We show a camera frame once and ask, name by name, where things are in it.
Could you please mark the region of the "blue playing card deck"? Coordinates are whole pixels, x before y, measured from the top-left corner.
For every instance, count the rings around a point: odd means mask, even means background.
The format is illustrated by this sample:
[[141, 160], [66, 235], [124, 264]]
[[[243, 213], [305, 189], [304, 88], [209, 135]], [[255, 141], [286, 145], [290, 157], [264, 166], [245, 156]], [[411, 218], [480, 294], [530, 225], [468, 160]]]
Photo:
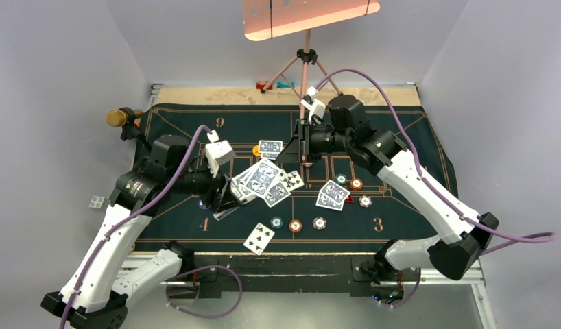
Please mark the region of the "blue playing card deck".
[[232, 181], [243, 194], [248, 191], [257, 197], [264, 198], [277, 183], [281, 171], [282, 169], [271, 160], [263, 158], [240, 175], [233, 177]]

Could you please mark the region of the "blue playing card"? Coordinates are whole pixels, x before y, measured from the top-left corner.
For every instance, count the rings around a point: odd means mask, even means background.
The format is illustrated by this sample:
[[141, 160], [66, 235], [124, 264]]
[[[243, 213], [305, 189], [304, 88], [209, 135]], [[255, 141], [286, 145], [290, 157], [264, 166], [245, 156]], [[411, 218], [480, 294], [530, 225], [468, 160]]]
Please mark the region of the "blue playing card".
[[265, 194], [263, 200], [269, 208], [272, 208], [289, 196], [289, 190], [282, 182], [278, 182]]
[[275, 160], [277, 159], [279, 154], [280, 154], [279, 152], [263, 152], [261, 154], [261, 157], [269, 160]]
[[321, 188], [320, 192], [339, 204], [344, 203], [350, 195], [349, 190], [332, 180], [329, 180]]
[[325, 195], [324, 193], [318, 194], [318, 198], [316, 199], [315, 204], [318, 207], [327, 208], [336, 211], [342, 211], [343, 208], [343, 203], [331, 199], [328, 195]]
[[258, 144], [259, 153], [281, 153], [283, 141], [260, 140]]

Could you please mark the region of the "green blue poker chip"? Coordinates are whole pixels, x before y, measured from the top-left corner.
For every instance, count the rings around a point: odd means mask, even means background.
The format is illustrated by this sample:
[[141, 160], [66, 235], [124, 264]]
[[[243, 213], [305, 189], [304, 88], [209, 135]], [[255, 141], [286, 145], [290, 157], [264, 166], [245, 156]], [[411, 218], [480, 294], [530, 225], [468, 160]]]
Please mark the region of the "green blue poker chip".
[[340, 173], [335, 176], [335, 181], [340, 185], [345, 185], [348, 182], [348, 178], [346, 175]]
[[274, 229], [282, 228], [283, 224], [284, 224], [284, 221], [281, 217], [272, 217], [271, 220], [270, 220], [270, 225]]

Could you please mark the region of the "orange poker chip stack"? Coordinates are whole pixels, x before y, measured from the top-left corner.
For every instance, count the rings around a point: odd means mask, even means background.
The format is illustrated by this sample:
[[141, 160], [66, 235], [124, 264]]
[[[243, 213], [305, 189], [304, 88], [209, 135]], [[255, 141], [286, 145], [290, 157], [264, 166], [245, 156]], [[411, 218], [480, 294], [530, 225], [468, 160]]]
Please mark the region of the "orange poker chip stack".
[[303, 224], [298, 219], [293, 219], [288, 224], [289, 230], [293, 233], [299, 233], [302, 230]]

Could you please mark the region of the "white blue chip stack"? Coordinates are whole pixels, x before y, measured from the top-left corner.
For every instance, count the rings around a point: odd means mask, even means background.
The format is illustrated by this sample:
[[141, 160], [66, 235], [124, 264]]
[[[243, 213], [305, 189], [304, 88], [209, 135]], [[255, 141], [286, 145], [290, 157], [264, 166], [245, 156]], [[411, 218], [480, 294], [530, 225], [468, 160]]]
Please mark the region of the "white blue chip stack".
[[326, 222], [326, 219], [323, 218], [323, 217], [316, 217], [313, 220], [312, 224], [313, 224], [313, 227], [316, 230], [323, 230], [323, 229], [325, 229], [327, 222]]

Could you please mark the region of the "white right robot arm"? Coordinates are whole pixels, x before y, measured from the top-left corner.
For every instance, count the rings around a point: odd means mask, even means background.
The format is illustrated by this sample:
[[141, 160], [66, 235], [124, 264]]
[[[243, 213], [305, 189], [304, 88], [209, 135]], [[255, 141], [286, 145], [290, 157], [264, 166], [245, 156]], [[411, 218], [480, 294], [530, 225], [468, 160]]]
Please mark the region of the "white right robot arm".
[[298, 121], [277, 157], [279, 163], [307, 163], [324, 154], [345, 153], [398, 191], [436, 231], [425, 239], [388, 241], [364, 272], [380, 282], [411, 267], [426, 267], [449, 279], [462, 279], [486, 250], [498, 219], [490, 212], [479, 214], [449, 193], [395, 133], [371, 128], [363, 103], [354, 96], [339, 95], [323, 104], [305, 95], [300, 103], [309, 116]]

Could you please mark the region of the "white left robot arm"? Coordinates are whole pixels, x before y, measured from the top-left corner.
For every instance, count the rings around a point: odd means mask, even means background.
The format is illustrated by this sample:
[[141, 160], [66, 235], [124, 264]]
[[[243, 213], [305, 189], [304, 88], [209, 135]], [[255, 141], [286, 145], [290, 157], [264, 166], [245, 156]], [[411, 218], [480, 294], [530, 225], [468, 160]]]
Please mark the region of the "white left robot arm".
[[197, 195], [214, 213], [238, 204], [229, 177], [219, 170], [235, 153], [214, 132], [208, 139], [202, 167], [194, 166], [193, 145], [185, 137], [164, 134], [147, 147], [148, 155], [117, 179], [95, 240], [71, 279], [44, 296], [43, 309], [74, 328], [119, 328], [128, 310], [160, 282], [192, 276], [194, 252], [175, 241], [128, 275], [119, 270], [170, 193]]

